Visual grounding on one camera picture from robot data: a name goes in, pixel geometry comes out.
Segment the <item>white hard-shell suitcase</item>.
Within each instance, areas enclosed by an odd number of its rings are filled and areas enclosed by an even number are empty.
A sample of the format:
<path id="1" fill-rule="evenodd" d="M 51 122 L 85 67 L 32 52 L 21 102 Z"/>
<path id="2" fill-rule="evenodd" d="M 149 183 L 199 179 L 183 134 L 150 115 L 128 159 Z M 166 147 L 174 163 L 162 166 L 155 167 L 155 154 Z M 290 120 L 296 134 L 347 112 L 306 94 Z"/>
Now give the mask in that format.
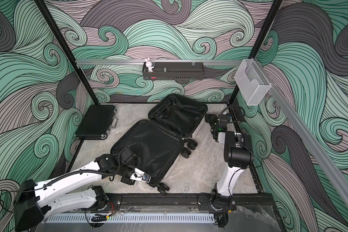
<path id="1" fill-rule="evenodd" d="M 192 139 L 208 112 L 205 103 L 170 94 L 153 107 L 147 119 L 135 123 L 111 148 L 112 155 L 125 148 L 140 153 L 138 168 L 151 176 L 147 183 L 166 194 L 162 182 L 179 156 L 189 158 L 198 143 Z"/>

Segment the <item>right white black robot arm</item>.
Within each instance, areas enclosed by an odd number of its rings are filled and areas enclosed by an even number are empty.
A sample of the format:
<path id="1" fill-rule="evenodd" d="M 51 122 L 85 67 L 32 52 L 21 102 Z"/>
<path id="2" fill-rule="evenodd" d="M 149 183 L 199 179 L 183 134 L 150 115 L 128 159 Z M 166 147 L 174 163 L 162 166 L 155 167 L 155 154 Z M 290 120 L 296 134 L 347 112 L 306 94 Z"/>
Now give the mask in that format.
<path id="1" fill-rule="evenodd" d="M 245 115 L 242 107 L 233 105 L 226 107 L 218 115 L 205 116 L 205 122 L 211 127 L 213 139 L 224 145 L 225 168 L 211 191 L 212 202 L 231 202 L 238 178 L 254 162 L 250 135 L 242 133 L 239 129 L 227 129 L 227 125 L 241 122 Z"/>

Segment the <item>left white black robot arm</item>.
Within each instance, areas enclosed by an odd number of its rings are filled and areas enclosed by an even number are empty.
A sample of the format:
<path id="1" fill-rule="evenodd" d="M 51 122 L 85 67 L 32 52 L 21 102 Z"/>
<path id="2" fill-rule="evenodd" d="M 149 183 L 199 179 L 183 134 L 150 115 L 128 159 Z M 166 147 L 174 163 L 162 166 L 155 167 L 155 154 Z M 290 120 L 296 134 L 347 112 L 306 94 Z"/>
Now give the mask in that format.
<path id="1" fill-rule="evenodd" d="M 106 177 L 120 175 L 131 181 L 149 182 L 151 176 L 138 168 L 140 153 L 125 148 L 118 154 L 103 154 L 79 169 L 46 181 L 23 182 L 14 198 L 15 231 L 22 232 L 54 214 L 78 208 L 104 209 L 108 198 L 101 186 L 73 190 Z"/>

